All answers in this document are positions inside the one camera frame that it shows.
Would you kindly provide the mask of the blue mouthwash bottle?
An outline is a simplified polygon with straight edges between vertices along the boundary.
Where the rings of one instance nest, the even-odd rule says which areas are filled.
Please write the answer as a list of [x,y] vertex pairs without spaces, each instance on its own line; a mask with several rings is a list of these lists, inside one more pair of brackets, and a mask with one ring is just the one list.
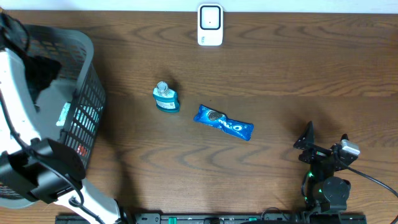
[[170,89],[166,82],[158,82],[153,89],[152,96],[159,110],[167,113],[178,113],[180,111],[178,94],[176,91]]

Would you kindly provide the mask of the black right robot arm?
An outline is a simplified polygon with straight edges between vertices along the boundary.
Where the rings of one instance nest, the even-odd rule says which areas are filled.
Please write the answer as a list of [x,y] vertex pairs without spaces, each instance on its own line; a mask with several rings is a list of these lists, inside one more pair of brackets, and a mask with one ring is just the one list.
[[300,138],[295,147],[302,150],[298,159],[310,165],[302,184],[307,209],[313,213],[329,214],[345,211],[351,184],[335,176],[335,172],[344,169],[343,162],[350,164],[358,158],[358,145],[343,134],[341,141],[330,149],[315,145],[308,137]]

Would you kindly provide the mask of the blue Oreo cookie pack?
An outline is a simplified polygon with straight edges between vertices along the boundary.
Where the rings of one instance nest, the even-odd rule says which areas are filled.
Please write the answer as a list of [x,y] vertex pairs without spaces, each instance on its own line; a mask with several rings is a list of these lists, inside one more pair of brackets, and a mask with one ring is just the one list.
[[253,124],[229,119],[224,113],[204,105],[200,105],[198,113],[194,116],[193,120],[197,123],[220,129],[226,134],[241,138],[245,141],[251,139],[254,130]]

